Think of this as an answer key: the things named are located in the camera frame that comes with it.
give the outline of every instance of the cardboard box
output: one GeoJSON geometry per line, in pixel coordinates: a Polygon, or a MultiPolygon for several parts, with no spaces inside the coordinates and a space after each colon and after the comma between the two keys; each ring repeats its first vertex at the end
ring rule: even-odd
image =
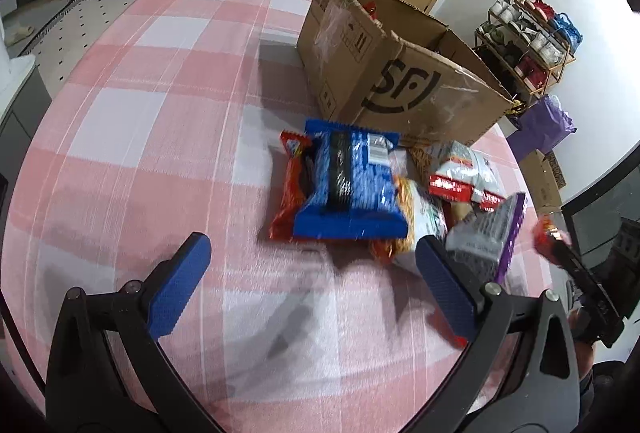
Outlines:
{"type": "Polygon", "coordinates": [[[536,213],[544,215],[558,211],[562,206],[560,190],[551,165],[542,152],[535,150],[529,153],[518,165],[529,188],[536,213]]]}
{"type": "Polygon", "coordinates": [[[298,39],[329,121],[399,132],[402,144],[472,144],[511,106],[481,59],[400,0],[313,0],[298,39]],[[377,20],[362,8],[376,4],[377,20]]]}

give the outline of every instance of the barcode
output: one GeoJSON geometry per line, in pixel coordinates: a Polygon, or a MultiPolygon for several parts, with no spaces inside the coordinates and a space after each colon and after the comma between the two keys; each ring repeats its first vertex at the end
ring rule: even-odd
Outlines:
{"type": "Polygon", "coordinates": [[[389,167],[389,148],[386,137],[369,134],[367,136],[367,162],[389,167]]]}

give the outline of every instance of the screw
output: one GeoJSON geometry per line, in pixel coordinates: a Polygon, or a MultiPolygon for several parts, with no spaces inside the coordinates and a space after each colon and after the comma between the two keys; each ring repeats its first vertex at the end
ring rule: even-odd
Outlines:
{"type": "Polygon", "coordinates": [[[78,299],[82,294],[82,289],[80,287],[72,287],[66,291],[67,299],[78,299]]]}
{"type": "Polygon", "coordinates": [[[484,285],[484,291],[490,296],[500,296],[502,287],[497,283],[490,281],[489,283],[484,285]]]}
{"type": "Polygon", "coordinates": [[[140,280],[132,279],[124,284],[124,292],[127,294],[135,294],[140,292],[142,288],[142,282],[140,280]]]}
{"type": "Polygon", "coordinates": [[[545,290],[545,296],[549,301],[558,301],[560,299],[558,294],[556,294],[549,288],[545,290]]]}

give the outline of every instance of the white and red snack bag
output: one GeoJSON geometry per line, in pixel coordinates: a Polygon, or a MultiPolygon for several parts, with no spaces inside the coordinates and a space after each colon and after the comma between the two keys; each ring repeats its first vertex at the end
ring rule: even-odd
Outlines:
{"type": "Polygon", "coordinates": [[[450,202],[475,202],[484,210],[504,200],[494,167],[482,153],[456,140],[410,152],[430,194],[450,202]]]}

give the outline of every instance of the pink and white checkered tablecloth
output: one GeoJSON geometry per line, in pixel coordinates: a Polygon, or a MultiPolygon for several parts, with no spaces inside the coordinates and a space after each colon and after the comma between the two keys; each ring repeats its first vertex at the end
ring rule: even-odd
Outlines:
{"type": "MultiPolygon", "coordinates": [[[[160,343],[230,433],[397,432],[451,369],[460,351],[423,280],[357,246],[266,239],[279,134],[317,114],[295,49],[309,3],[138,0],[78,63],[26,156],[2,251],[2,292],[43,376],[67,289],[144,279],[192,231],[210,236],[211,264],[160,343]]],[[[475,148],[507,193],[526,190],[497,126],[475,148]]],[[[550,285],[534,221],[529,208],[509,275],[530,295],[550,285]]]]}

